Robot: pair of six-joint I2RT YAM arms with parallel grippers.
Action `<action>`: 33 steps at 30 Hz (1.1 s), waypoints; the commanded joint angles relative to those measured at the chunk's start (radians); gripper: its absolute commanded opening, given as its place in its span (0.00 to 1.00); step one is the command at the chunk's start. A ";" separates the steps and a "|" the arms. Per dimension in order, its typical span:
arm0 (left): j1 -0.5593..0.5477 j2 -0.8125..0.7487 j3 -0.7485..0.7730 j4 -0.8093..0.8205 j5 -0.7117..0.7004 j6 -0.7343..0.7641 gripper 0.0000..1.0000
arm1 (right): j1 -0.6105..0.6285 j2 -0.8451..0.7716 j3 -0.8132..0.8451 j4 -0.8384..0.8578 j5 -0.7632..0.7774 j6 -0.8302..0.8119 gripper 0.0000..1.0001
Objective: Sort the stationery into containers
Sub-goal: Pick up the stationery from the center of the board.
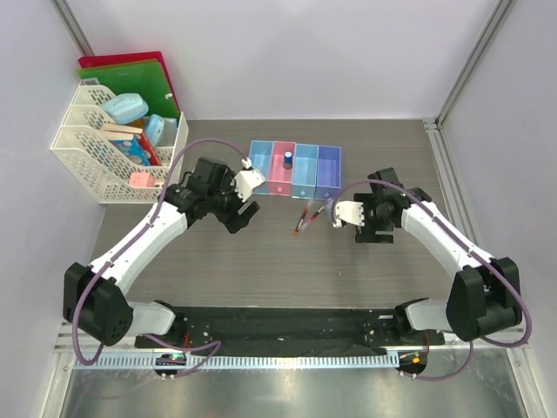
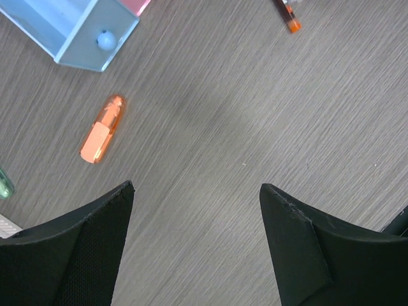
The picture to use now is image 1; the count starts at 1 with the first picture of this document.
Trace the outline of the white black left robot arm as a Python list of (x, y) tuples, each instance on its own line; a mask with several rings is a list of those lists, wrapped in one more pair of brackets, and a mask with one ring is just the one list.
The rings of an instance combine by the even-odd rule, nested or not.
[(139, 274), (176, 237), (213, 215), (229, 233), (248, 226), (258, 211), (250, 201), (265, 183), (248, 161), (238, 172), (200, 158), (193, 172), (168, 185), (147, 215), (111, 250), (89, 265), (71, 265), (64, 275), (63, 317), (110, 347), (125, 336), (154, 334), (166, 347), (178, 346), (185, 325), (175, 307), (162, 302), (131, 302), (126, 295)]

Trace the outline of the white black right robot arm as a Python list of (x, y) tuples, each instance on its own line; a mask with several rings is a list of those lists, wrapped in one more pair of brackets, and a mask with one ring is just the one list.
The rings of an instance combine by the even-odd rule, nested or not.
[(446, 300), (417, 299), (396, 307), (393, 333), (405, 344), (425, 330), (449, 331), (463, 341), (489, 340), (491, 334), (532, 319), (520, 296), (519, 268), (510, 258), (496, 259), (452, 225), (420, 188), (404, 189), (393, 168), (368, 175), (369, 193), (356, 193), (359, 243), (391, 243), (400, 228), (417, 239), (452, 281)]

